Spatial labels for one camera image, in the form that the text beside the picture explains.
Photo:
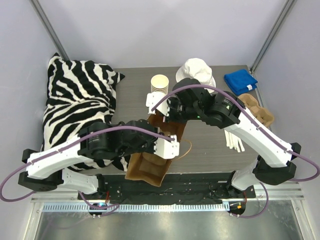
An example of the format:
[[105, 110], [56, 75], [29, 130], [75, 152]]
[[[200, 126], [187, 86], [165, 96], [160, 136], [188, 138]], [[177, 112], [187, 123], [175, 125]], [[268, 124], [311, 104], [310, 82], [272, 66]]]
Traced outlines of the brown pulp cup carrier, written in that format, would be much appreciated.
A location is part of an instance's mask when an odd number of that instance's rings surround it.
[[163, 159], [155, 154], [144, 152], [142, 154], [142, 162], [139, 169], [143, 172], [160, 177], [168, 171], [171, 162], [170, 159]]

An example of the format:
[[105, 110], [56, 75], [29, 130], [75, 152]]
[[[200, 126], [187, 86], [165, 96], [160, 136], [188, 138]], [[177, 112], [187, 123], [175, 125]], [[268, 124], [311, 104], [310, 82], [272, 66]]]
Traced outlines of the brown paper bag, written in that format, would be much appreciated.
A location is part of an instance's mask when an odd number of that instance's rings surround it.
[[[165, 136], [176, 135], [177, 141], [181, 142], [186, 123], [163, 122], [163, 116], [151, 114], [147, 121], [153, 126], [160, 128]], [[173, 161], [173, 158], [164, 159], [158, 155], [143, 152], [131, 155], [125, 179], [130, 181], [144, 181], [154, 187], [160, 187], [165, 175]]]

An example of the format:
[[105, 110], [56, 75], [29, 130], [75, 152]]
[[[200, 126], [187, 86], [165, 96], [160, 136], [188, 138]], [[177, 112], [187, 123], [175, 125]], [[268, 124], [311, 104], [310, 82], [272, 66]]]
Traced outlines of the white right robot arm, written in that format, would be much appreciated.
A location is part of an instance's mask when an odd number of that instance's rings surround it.
[[166, 101], [167, 121], [200, 120], [235, 135], [257, 152], [257, 159], [235, 171], [226, 184], [230, 197], [238, 197], [259, 182], [277, 186], [294, 179], [297, 167], [292, 160], [299, 156], [301, 146], [277, 137], [233, 93], [185, 78], [174, 85]]

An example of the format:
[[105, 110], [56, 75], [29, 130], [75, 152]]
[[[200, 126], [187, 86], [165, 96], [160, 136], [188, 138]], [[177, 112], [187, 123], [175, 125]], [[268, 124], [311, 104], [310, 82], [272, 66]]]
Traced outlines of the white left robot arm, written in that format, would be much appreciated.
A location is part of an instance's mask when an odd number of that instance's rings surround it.
[[34, 192], [49, 192], [59, 187], [80, 191], [100, 200], [107, 192], [102, 175], [88, 176], [71, 170], [76, 164], [97, 163], [135, 153], [154, 153], [165, 136], [147, 120], [132, 120], [112, 125], [96, 122], [70, 140], [48, 150], [23, 152], [26, 170], [18, 184]]

